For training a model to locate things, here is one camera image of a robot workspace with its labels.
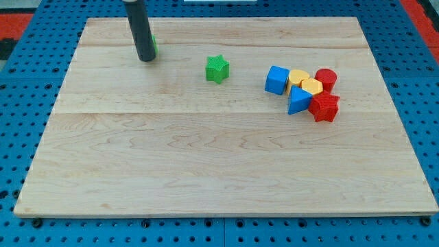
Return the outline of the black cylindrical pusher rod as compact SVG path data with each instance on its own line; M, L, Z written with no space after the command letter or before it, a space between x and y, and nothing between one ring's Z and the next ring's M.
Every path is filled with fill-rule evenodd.
M139 60L153 61L156 50L144 0L123 0L123 4Z

